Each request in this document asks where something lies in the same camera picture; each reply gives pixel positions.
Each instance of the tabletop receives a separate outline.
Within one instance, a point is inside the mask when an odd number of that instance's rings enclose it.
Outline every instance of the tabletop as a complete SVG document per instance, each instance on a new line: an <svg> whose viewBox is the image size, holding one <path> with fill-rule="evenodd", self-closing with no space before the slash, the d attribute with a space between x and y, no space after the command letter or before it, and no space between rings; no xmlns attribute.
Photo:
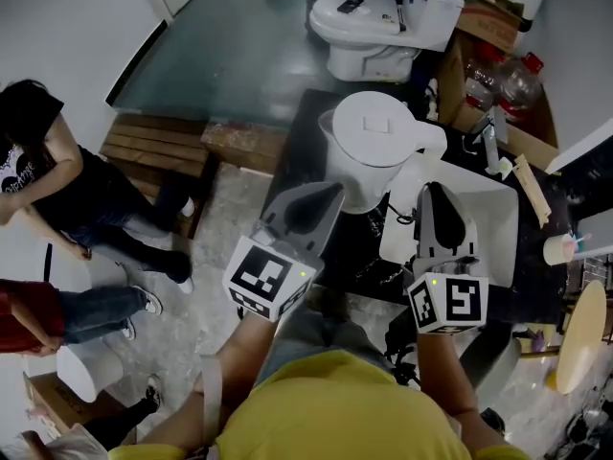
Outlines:
<svg viewBox="0 0 613 460"><path fill-rule="evenodd" d="M606 294L600 281L593 281L579 297L571 313L559 350L556 388L573 391L592 367L602 345L606 319Z"/></svg>
<svg viewBox="0 0 613 460"><path fill-rule="evenodd" d="M327 140L319 130L320 114L336 107L343 98L329 92L307 90L292 124L284 151L270 186L264 209L282 191L306 182L325 179ZM420 113L413 110L416 118ZM445 128L448 148L443 160L484 174L485 149L466 154L462 134ZM488 319L507 322L556 323L566 289L564 264L550 267L542 257L548 237L570 230L566 193L558 179L534 170L537 181L552 207L550 222L540 229L534 210L514 175L504 184L518 192L519 224L513 283L509 288L490 286ZM386 198L365 215L341 213L323 254L326 268L317 283L363 296L406 304L399 264L383 261L378 249L386 214Z"/></svg>

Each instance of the blue jeans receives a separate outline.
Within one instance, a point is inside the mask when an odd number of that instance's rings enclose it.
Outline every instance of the blue jeans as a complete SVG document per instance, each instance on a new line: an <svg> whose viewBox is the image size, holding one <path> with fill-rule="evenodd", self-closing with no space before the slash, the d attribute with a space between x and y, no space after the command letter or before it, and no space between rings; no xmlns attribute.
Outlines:
<svg viewBox="0 0 613 460"><path fill-rule="evenodd" d="M186 254L151 247L126 232L164 237L185 206L187 194L176 187L163 187L155 205L151 205L114 166L107 165L103 174L108 182L100 193L94 217L63 232L73 241L118 263L141 271L165 273L175 283L187 280L192 274L192 265Z"/></svg>
<svg viewBox="0 0 613 460"><path fill-rule="evenodd" d="M136 287L94 287L83 293L60 291L64 313L64 342L85 342L125 328L127 318L147 304Z"/></svg>
<svg viewBox="0 0 613 460"><path fill-rule="evenodd" d="M303 301L275 335L256 385L291 361L339 349L391 373L392 364L369 340L364 329L351 321L324 317Z"/></svg>

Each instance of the white sneaker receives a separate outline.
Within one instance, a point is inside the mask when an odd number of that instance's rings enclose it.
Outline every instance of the white sneaker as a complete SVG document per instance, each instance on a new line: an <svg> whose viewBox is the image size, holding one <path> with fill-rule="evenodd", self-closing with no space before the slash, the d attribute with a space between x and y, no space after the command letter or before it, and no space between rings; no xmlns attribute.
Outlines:
<svg viewBox="0 0 613 460"><path fill-rule="evenodd" d="M134 329L134 324L129 318L127 319L127 325L122 329L122 334L128 341L136 339L136 329Z"/></svg>
<svg viewBox="0 0 613 460"><path fill-rule="evenodd" d="M164 309L164 307L162 306L162 302L160 302L160 299L157 296L155 296L150 291L147 291L143 287L139 287L138 285L132 285L132 287L139 289L145 294L145 297L147 298L145 311L148 311L149 313L155 313L156 315L162 314L162 310Z"/></svg>
<svg viewBox="0 0 613 460"><path fill-rule="evenodd" d="M185 206L181 208L181 215L183 215L186 219L188 219L195 212L195 204L193 204L193 199L188 197L188 202L185 203Z"/></svg>
<svg viewBox="0 0 613 460"><path fill-rule="evenodd" d="M183 291L186 295L193 293L193 279L191 276L183 283L177 283L177 285L179 285L179 289Z"/></svg>

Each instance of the pitcher lid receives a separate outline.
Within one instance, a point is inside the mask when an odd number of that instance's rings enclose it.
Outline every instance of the pitcher lid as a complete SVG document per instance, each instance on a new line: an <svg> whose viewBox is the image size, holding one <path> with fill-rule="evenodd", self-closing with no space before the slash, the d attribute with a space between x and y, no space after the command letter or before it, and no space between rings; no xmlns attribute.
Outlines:
<svg viewBox="0 0 613 460"><path fill-rule="evenodd" d="M392 167L415 151L422 129L403 103L380 92L358 92L334 111L332 129L347 155L372 167Z"/></svg>

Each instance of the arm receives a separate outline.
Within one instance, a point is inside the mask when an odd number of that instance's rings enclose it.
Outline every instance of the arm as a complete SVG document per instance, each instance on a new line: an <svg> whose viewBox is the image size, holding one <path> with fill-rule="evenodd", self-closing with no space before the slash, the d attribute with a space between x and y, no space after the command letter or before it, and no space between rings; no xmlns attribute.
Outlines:
<svg viewBox="0 0 613 460"><path fill-rule="evenodd" d="M449 335L418 334L421 391L462 425L462 441L472 457L480 449L506 445L479 415L477 397Z"/></svg>
<svg viewBox="0 0 613 460"><path fill-rule="evenodd" d="M29 205L22 208L19 210L19 214L28 222L35 232L64 247L78 259L85 261L91 259L91 254L89 253L88 249L79 245L78 243L68 240L64 235L59 233L57 230L54 230L36 211L34 206Z"/></svg>
<svg viewBox="0 0 613 460"><path fill-rule="evenodd" d="M223 407L220 424L247 398L264 363L277 323L248 311L230 338L217 352L223 376ZM171 445L186 452L202 447L204 438L202 377L183 405L141 442Z"/></svg>
<svg viewBox="0 0 613 460"><path fill-rule="evenodd" d="M70 128L59 114L45 136L45 147L56 166L15 194L18 208L61 191L83 171L83 158Z"/></svg>
<svg viewBox="0 0 613 460"><path fill-rule="evenodd" d="M52 350L57 350L61 343L59 337L50 337L40 325L40 322L32 311L21 301L19 296L9 291L9 305L11 306L11 314L17 322L30 331L33 336L38 339L43 346Z"/></svg>
<svg viewBox="0 0 613 460"><path fill-rule="evenodd" d="M57 349L51 349L47 346L40 346L37 351L21 351L17 353L23 357L49 357L50 355L54 355L57 353Z"/></svg>
<svg viewBox="0 0 613 460"><path fill-rule="evenodd" d="M36 431L24 431L21 433L23 439L26 440L30 451L36 460L54 460L51 452L45 447L45 444L41 441L40 436Z"/></svg>

